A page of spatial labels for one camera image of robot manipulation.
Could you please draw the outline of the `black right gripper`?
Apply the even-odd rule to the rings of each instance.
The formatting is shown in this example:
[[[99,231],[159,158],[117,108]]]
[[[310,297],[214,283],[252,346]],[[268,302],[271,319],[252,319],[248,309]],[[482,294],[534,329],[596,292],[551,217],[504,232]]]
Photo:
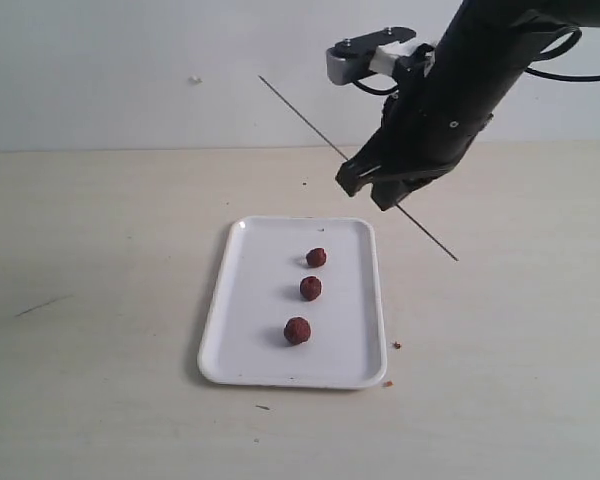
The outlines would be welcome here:
[[[425,97],[416,106],[399,100],[335,180],[348,196],[372,185],[371,200],[381,211],[396,207],[453,170],[493,110],[494,97],[484,93]]]

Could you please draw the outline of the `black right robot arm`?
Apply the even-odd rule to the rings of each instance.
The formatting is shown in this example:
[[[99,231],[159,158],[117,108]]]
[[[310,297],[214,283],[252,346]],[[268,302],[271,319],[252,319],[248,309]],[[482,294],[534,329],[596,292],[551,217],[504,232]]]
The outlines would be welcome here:
[[[370,186],[381,210],[397,206],[459,164],[532,63],[580,37],[576,24],[533,3],[465,1],[436,44],[416,42],[406,27],[336,43],[326,52],[333,84],[363,89],[374,75],[395,83],[379,128],[341,165],[337,183],[350,197]]]

